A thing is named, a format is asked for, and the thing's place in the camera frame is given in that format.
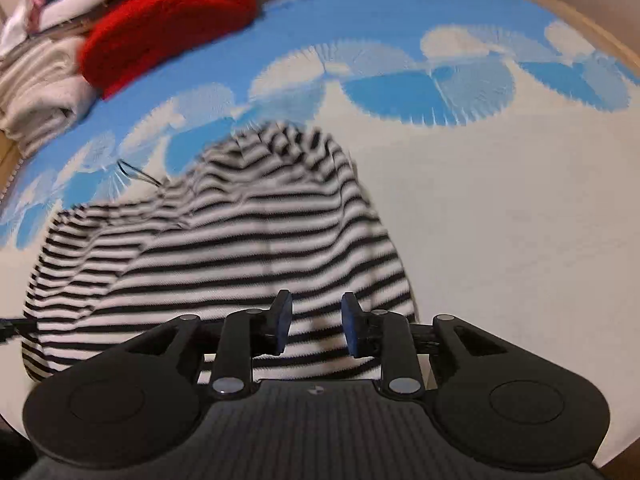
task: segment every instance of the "blue and white patterned sheet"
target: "blue and white patterned sheet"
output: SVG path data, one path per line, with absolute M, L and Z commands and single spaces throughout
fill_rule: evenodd
M 124 158 L 156 176 L 263 120 L 311 121 L 330 82 L 383 121 L 457 128 L 519 92 L 508 62 L 602 113 L 640 80 L 524 0 L 277 0 L 248 30 L 143 77 L 23 166 L 2 204 L 0 247 L 34 243 L 50 212 L 119 199 Z

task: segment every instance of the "bed sheet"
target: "bed sheet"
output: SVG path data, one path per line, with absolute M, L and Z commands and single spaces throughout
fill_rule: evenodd
M 23 165 L 1 207 L 0 315 L 20 314 L 52 211 L 150 192 L 117 159 L 171 178 L 235 129 L 317 125 L 356 161 L 421 321 L 450 312 L 596 383 L 605 463 L 640 435 L 639 85 L 525 0 L 274 0 Z

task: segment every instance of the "striped shirt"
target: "striped shirt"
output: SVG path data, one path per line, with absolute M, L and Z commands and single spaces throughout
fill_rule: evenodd
M 340 298 L 409 317 L 409 283 L 349 158 L 328 134 L 271 123 L 207 148 L 140 202 L 59 212 L 31 275 L 22 355 L 40 380 L 181 314 L 223 319 L 268 308 L 294 316 L 283 355 L 259 378 L 356 378 L 379 363 L 348 355 Z

